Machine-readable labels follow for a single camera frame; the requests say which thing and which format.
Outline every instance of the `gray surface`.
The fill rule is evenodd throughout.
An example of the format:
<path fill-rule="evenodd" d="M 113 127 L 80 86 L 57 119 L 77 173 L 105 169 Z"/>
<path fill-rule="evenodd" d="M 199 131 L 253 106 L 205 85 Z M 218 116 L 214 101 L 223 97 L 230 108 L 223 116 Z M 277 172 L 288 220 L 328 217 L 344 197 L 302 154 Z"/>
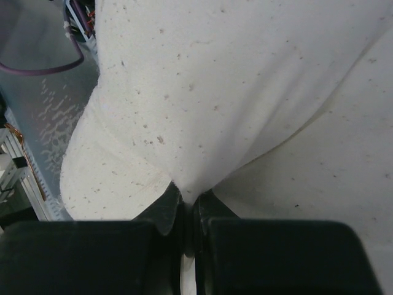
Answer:
<path fill-rule="evenodd" d="M 0 0 L 0 61 L 20 69 L 58 66 L 77 59 L 65 37 L 59 4 L 46 0 Z M 71 71 L 45 77 L 0 72 L 0 86 L 24 134 L 46 189 L 58 198 L 61 162 L 77 120 L 98 79 L 87 51 Z"/>

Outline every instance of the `white cloth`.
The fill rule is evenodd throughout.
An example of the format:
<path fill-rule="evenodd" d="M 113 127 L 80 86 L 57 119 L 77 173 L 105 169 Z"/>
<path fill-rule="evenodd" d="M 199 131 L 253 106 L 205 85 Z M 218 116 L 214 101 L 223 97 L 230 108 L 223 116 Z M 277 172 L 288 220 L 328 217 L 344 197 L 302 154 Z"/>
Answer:
<path fill-rule="evenodd" d="M 97 1 L 101 74 L 63 161 L 67 210 L 75 219 L 131 219 L 171 179 L 192 202 L 307 126 L 217 195 L 241 216 L 347 221 L 393 257 L 391 7 L 390 0 Z M 381 43 L 381 57 L 369 55 Z M 378 160 L 370 164 L 367 155 Z M 369 177 L 375 171 L 377 182 Z"/>

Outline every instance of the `white fabric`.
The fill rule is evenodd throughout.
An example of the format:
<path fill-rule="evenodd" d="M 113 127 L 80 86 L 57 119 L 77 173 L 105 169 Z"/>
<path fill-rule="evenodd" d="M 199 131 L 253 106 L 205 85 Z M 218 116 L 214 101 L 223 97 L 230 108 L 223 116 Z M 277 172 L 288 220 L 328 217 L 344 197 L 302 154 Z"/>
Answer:
<path fill-rule="evenodd" d="M 171 179 L 192 202 L 306 127 L 216 194 L 241 216 L 345 221 L 393 292 L 391 6 L 97 1 L 101 75 L 63 161 L 67 210 L 131 219 Z"/>

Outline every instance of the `brown spot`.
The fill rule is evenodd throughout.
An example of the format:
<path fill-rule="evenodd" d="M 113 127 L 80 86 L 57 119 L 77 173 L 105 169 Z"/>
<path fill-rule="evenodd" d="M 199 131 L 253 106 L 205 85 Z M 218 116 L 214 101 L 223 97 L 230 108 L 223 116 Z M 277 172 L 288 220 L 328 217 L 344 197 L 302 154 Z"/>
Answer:
<path fill-rule="evenodd" d="M 165 143 L 164 143 L 164 139 L 162 138 L 162 136 L 158 136 L 157 139 L 158 139 L 158 142 L 159 142 L 160 144 L 165 144 Z"/>

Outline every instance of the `purple cable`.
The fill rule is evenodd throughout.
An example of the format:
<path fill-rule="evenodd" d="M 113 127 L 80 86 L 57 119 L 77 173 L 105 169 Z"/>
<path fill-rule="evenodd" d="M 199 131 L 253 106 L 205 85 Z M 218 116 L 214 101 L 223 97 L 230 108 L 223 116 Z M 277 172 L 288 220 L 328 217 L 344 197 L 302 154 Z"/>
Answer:
<path fill-rule="evenodd" d="M 85 16 L 85 13 L 82 11 L 82 8 L 80 7 L 80 4 L 78 1 L 76 0 L 70 0 L 71 5 L 74 6 L 75 8 L 75 13 L 77 15 L 77 17 L 79 18 L 79 20 L 82 21 L 82 25 L 85 27 L 85 31 L 88 31 L 89 33 L 91 33 L 91 28 L 87 23 L 87 19 Z"/>
<path fill-rule="evenodd" d="M 68 22 L 69 24 L 71 23 L 68 15 L 66 13 L 66 5 L 65 4 L 63 6 L 63 17 L 66 22 Z M 68 65 L 57 66 L 56 68 L 49 68 L 49 69 L 13 69 L 13 68 L 10 68 L 10 67 L 0 63 L 0 70 L 4 71 L 6 73 L 9 73 L 9 74 L 15 74 L 15 75 L 19 75 L 19 76 L 42 76 L 42 75 L 50 75 L 50 74 L 56 74 L 56 73 L 68 71 L 70 69 L 73 69 L 73 68 L 79 66 L 81 63 L 84 62 L 85 57 L 84 57 L 82 51 L 80 50 L 78 43 L 75 40 L 74 35 L 72 35 L 69 26 L 66 27 L 66 31 L 69 34 L 71 42 L 74 45 L 74 47 L 78 53 L 78 56 L 79 56 L 79 59 L 74 61 L 73 63 L 69 63 Z"/>

